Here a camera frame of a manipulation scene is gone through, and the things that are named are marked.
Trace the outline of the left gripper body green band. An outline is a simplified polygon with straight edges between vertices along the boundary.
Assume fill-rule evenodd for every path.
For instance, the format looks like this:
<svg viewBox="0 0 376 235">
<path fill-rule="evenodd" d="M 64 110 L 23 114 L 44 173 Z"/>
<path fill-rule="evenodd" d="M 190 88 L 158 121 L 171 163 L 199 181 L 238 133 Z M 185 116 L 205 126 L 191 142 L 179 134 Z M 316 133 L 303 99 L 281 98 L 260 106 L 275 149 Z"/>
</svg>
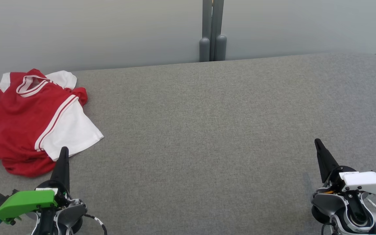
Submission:
<svg viewBox="0 0 376 235">
<path fill-rule="evenodd" d="M 56 212 L 67 206 L 69 190 L 69 183 L 47 180 L 34 190 L 15 192 L 0 205 L 0 220 L 9 224 L 11 220 L 30 212 L 42 213 L 46 209 Z"/>
</svg>

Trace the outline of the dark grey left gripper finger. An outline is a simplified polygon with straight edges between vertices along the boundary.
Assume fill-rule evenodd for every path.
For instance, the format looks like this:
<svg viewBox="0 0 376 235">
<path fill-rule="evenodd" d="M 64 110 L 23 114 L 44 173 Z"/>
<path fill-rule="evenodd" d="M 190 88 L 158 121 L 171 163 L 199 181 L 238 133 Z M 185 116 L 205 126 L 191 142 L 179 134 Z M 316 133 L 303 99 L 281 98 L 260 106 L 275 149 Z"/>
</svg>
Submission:
<svg viewBox="0 0 376 235">
<path fill-rule="evenodd" d="M 69 193 L 69 177 L 69 149 L 66 146 L 63 146 L 51 174 L 50 180 L 55 186 L 62 189 L 64 192 Z"/>
</svg>

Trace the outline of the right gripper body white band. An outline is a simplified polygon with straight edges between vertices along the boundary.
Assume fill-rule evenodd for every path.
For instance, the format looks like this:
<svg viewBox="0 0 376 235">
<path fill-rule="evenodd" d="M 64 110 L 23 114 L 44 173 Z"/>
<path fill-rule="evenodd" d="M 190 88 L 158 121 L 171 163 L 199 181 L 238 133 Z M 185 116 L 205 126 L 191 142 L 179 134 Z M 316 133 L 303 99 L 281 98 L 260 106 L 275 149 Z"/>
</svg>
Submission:
<svg viewBox="0 0 376 235">
<path fill-rule="evenodd" d="M 339 166 L 327 177 L 325 188 L 335 194 L 366 192 L 376 195 L 376 172 L 359 172 L 351 167 Z"/>
</svg>

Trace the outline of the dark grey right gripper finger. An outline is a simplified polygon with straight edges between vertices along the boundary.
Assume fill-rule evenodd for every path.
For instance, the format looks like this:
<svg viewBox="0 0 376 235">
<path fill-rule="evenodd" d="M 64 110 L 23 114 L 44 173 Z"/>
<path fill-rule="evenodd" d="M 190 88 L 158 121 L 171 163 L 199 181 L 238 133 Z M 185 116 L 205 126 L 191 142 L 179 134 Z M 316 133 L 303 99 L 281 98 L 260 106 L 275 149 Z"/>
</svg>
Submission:
<svg viewBox="0 0 376 235">
<path fill-rule="evenodd" d="M 316 138 L 314 140 L 315 148 L 317 152 L 317 160 L 320 171 L 320 176 L 322 183 L 325 183 L 328 180 L 331 172 L 339 167 L 339 164 L 334 159 L 330 151 L 322 143 L 322 140 Z"/>
</svg>

